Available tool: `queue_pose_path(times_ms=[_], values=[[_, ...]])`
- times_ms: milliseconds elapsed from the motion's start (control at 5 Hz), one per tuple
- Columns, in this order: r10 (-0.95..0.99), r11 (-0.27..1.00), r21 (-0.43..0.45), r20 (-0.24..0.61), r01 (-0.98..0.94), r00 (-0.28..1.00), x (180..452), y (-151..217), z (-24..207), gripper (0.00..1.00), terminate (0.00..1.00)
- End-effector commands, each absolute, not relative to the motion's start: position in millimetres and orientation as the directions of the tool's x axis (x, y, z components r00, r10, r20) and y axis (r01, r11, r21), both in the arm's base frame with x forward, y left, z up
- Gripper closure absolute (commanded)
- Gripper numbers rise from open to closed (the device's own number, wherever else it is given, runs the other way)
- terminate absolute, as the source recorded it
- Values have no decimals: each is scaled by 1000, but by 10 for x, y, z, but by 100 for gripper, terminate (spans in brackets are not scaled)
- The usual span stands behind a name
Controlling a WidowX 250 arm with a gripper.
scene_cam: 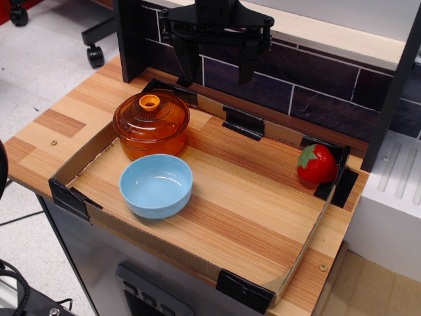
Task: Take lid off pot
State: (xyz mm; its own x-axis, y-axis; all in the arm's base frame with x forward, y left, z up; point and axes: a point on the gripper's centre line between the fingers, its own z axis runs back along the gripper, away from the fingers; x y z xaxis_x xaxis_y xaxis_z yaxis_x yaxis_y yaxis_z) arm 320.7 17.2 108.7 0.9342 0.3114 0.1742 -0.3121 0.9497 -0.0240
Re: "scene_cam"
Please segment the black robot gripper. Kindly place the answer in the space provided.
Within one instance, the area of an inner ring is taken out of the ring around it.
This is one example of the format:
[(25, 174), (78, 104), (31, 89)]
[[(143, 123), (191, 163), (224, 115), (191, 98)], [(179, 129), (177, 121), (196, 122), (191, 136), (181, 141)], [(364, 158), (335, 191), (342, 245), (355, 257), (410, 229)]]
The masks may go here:
[(239, 84), (252, 80), (260, 50), (270, 48), (274, 18), (248, 9), (239, 1), (195, 1), (192, 5), (163, 9), (163, 35), (170, 38), (181, 70), (196, 79), (199, 46), (223, 45), (239, 50)]

